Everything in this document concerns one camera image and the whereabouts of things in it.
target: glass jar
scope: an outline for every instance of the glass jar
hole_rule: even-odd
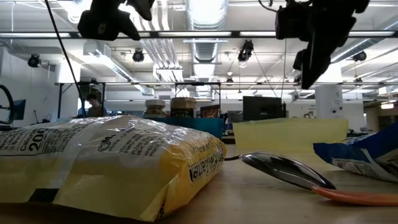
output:
[[[163,100],[146,100],[146,110],[144,111],[144,118],[165,118],[166,102]]]
[[[194,118],[196,117],[197,101],[190,97],[172,98],[170,109],[172,118]]]

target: black camera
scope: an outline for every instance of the black camera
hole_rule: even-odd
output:
[[[144,60],[144,54],[142,53],[142,49],[136,49],[136,51],[132,55],[132,59],[135,62],[142,62]]]
[[[253,43],[251,42],[251,40],[245,40],[244,44],[242,46],[242,49],[238,55],[238,60],[240,62],[245,62],[247,60],[249,60],[249,58],[251,57],[251,52],[254,50],[254,46]]]
[[[40,60],[40,55],[39,54],[32,54],[30,56],[30,59],[27,61],[27,64],[29,67],[32,68],[39,68],[42,66],[42,61]]]
[[[355,62],[363,62],[363,61],[366,60],[367,57],[368,57],[368,56],[366,55],[366,53],[363,52],[363,51],[361,51],[360,53],[358,53],[358,54],[356,54],[356,55],[353,56],[353,60],[354,60]]]

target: computer monitor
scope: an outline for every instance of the computer monitor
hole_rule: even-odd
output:
[[[285,116],[280,98],[261,96],[243,97],[243,120],[258,121],[283,117]]]
[[[14,121],[23,120],[25,115],[26,100],[14,101]]]

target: yellow bag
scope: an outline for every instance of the yellow bag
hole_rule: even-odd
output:
[[[214,136],[133,116],[74,119],[0,133],[0,202],[47,202],[154,221],[219,171]]]

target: table surface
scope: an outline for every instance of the table surface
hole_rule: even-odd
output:
[[[228,146],[233,156],[234,146]],[[314,153],[287,154],[332,181],[340,190],[398,194],[398,185],[331,166]],[[0,204],[0,223],[140,223],[73,208]],[[398,208],[332,202],[275,179],[241,161],[220,173],[185,207],[158,223],[398,223]]]

